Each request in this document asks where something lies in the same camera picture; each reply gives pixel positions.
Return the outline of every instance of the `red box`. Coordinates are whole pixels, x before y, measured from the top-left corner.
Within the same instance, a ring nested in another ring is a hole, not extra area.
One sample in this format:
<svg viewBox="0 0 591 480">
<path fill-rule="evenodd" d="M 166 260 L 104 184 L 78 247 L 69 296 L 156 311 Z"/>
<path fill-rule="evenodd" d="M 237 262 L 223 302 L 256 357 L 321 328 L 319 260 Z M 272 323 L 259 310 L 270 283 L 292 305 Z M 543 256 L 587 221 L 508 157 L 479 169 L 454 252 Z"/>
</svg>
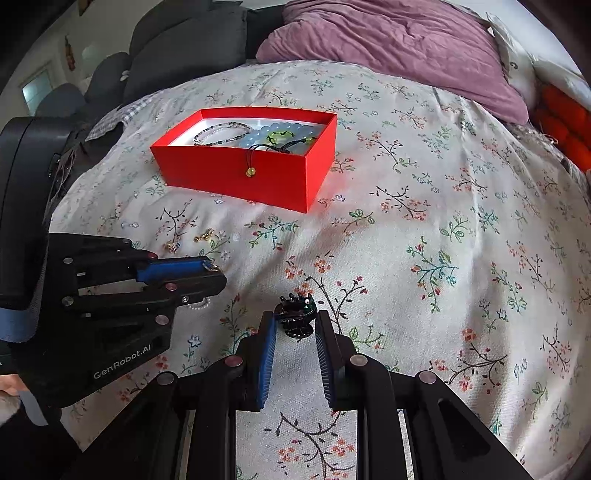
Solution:
<svg viewBox="0 0 591 480">
<path fill-rule="evenodd" d="M 254 150 L 256 174 L 246 176 L 247 150 L 206 145 L 171 145 L 202 119 L 252 118 L 308 122 L 324 129 L 305 155 Z M 295 108 L 205 108 L 170 129 L 150 149 L 168 185 L 230 195 L 307 213 L 335 159 L 337 116 Z"/>
</svg>

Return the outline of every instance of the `checkered cloth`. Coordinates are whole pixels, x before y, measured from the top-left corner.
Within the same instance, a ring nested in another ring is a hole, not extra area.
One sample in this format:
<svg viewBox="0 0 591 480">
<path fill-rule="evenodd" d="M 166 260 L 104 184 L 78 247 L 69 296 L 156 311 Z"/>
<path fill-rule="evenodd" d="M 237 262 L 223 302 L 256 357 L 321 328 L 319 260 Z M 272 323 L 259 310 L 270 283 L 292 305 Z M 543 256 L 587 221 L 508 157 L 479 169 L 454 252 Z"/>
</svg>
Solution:
<svg viewBox="0 0 591 480">
<path fill-rule="evenodd" d="M 131 121 L 131 119 L 140 113 L 155 98 L 156 93 L 153 93 L 152 95 L 147 95 L 136 102 L 124 106 L 123 108 L 117 107 L 111 110 L 93 127 L 86 137 L 86 141 L 88 142 L 90 140 L 95 140 L 99 137 L 102 137 L 105 133 L 113 130 L 119 122 L 123 123 L 124 128 L 127 127 L 127 124 Z"/>
</svg>

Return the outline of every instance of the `black cord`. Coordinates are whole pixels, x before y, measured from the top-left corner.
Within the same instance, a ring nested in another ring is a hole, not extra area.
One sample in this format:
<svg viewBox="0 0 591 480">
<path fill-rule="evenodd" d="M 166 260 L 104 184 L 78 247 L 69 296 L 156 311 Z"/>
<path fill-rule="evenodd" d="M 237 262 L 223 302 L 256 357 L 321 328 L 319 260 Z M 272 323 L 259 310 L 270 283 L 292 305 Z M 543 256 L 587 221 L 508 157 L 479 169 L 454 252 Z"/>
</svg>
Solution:
<svg viewBox="0 0 591 480">
<path fill-rule="evenodd" d="M 286 144 L 276 147 L 275 145 L 266 145 L 266 144 L 256 144 L 248 147 L 246 151 L 246 175 L 252 177 L 254 175 L 254 169 L 252 168 L 252 155 L 254 151 L 259 147 L 265 147 L 268 150 L 274 150 L 278 153 L 291 153 L 288 149 L 297 145 L 299 143 L 306 143 L 308 141 L 307 138 L 300 138 L 299 140 L 293 140 L 291 142 L 287 142 Z"/>
</svg>

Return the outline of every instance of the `white bedsheet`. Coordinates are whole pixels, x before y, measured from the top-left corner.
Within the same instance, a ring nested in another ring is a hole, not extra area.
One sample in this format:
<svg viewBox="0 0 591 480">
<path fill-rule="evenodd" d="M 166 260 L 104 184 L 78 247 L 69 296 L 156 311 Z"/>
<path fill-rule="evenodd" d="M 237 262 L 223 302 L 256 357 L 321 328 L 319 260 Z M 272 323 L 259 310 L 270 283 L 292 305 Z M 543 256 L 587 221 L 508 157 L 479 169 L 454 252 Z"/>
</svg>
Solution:
<svg viewBox="0 0 591 480">
<path fill-rule="evenodd" d="M 150 144 L 225 105 L 338 114 L 310 213 L 165 185 Z M 587 202 L 537 137 L 519 141 L 474 102 L 362 67 L 257 65 L 165 90 L 75 182 L 52 230 L 167 256 L 176 228 L 176 255 L 212 257 L 228 286 L 204 309 L 179 308 L 168 352 L 63 422 L 86 447 L 158 371 L 202 371 L 279 295 L 311 292 L 360 352 L 406 374 L 432 369 L 534 478 L 561 478 L 591 424 Z M 208 228 L 210 241 L 193 241 Z M 328 409 L 313 337 L 280 334 L 267 406 L 238 418 L 240 478 L 352 479 L 355 437 L 355 415 Z"/>
</svg>

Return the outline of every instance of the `window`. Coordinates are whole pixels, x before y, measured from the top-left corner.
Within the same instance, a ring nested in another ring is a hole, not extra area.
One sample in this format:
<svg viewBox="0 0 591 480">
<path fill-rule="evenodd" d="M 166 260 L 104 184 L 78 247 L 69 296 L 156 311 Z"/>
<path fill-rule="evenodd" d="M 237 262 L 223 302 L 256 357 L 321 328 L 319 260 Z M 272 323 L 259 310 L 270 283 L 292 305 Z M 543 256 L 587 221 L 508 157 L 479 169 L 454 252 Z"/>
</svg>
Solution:
<svg viewBox="0 0 591 480">
<path fill-rule="evenodd" d="M 41 103 L 52 90 L 51 79 L 49 78 L 49 71 L 47 68 L 40 71 L 32 80 L 22 87 L 22 94 L 25 96 L 25 101 L 27 102 L 31 115 L 35 115 L 39 103 Z"/>
</svg>

